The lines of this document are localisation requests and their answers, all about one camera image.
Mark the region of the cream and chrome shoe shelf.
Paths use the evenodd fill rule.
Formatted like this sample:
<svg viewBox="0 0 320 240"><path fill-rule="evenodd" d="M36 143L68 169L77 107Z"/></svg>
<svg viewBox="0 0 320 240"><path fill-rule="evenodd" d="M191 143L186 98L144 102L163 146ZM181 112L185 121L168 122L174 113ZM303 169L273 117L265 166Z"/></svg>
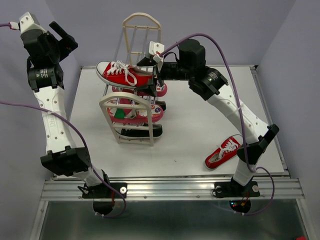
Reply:
<svg viewBox="0 0 320 240"><path fill-rule="evenodd" d="M149 53L163 50L162 27L144 12L123 20L119 41L111 61L96 65L97 76L105 83L99 106L117 143L154 145L163 133L159 121L165 103L158 100L167 85L154 77L155 68L138 67Z"/></svg>

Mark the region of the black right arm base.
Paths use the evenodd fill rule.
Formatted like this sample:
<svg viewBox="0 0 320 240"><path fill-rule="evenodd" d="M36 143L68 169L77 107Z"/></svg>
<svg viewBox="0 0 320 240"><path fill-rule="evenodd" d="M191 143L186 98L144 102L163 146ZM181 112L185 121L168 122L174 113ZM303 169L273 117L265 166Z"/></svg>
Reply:
<svg viewBox="0 0 320 240"><path fill-rule="evenodd" d="M230 208L242 215L247 215L251 209L250 198L261 196L256 181L250 181L247 185L242 186L233 179L231 181L216 182L211 193L218 199L230 198Z"/></svg>

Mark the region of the red sneaker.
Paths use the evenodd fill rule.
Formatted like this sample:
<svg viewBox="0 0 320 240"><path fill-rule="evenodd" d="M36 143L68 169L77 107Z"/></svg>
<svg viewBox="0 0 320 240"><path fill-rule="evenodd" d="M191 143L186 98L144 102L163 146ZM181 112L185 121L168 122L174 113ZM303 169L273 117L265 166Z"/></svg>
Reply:
<svg viewBox="0 0 320 240"><path fill-rule="evenodd" d="M107 85L134 89L152 80L151 72L141 70L122 61L101 61L95 67L97 76Z"/></svg>
<svg viewBox="0 0 320 240"><path fill-rule="evenodd" d="M237 150L242 146L239 141L242 138L240 134L234 134L225 139L217 148L206 157L204 163L210 170L215 170L237 155Z"/></svg>

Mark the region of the pink green flip-flop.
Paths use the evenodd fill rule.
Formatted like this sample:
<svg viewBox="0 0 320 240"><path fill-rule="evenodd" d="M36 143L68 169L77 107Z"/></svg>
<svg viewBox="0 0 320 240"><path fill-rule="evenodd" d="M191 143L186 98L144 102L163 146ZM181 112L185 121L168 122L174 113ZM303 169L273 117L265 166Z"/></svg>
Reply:
<svg viewBox="0 0 320 240"><path fill-rule="evenodd" d="M138 96L151 96L151 97L163 97L167 91L168 86L164 83L162 86L156 82L151 84L144 84L141 86L112 86L113 92L124 92L130 94L136 94Z"/></svg>
<svg viewBox="0 0 320 240"><path fill-rule="evenodd" d="M112 122L119 124L143 124L148 123L148 111L146 109L132 108L115 108L107 107L107 113ZM151 112L151 120L153 123L160 121L164 115L164 111L155 113Z"/></svg>

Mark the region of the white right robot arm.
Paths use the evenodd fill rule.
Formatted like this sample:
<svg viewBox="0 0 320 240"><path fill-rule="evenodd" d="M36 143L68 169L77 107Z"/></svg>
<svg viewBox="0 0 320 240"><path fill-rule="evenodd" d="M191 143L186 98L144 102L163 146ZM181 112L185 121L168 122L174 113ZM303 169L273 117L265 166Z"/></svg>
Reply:
<svg viewBox="0 0 320 240"><path fill-rule="evenodd" d="M219 110L242 135L239 158L230 182L231 192L242 195L248 190L261 155L273 141L279 127L259 119L240 99L232 76L226 78L217 69L207 66L206 50L199 41L186 39L177 45L179 57L165 62L165 46L150 41L139 67L153 67L153 76L160 81L187 81L189 88Z"/></svg>

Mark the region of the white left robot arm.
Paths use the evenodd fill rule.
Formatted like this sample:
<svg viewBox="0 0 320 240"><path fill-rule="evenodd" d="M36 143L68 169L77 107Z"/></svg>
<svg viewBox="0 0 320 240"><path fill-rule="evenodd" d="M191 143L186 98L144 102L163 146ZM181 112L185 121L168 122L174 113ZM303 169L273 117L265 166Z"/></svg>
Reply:
<svg viewBox="0 0 320 240"><path fill-rule="evenodd" d="M26 62L27 80L42 109L46 134L46 154L41 164L54 174L75 177L94 187L95 193L106 197L111 184L103 170L96 169L87 146L76 146L66 120L64 105L64 72L60 62L78 47L75 39L55 21L50 27L56 37L29 17L20 20L20 38L29 56Z"/></svg>

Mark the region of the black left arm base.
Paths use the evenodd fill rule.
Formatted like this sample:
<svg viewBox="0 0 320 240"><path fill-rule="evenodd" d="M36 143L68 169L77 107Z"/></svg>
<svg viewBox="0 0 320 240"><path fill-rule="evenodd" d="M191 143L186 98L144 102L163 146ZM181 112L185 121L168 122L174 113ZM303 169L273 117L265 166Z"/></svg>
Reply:
<svg viewBox="0 0 320 240"><path fill-rule="evenodd" d="M128 184L126 182L112 182L109 186L101 183L96 186L78 186L81 198L93 200L92 208L96 216L102 218L116 218L121 216L127 208Z"/></svg>

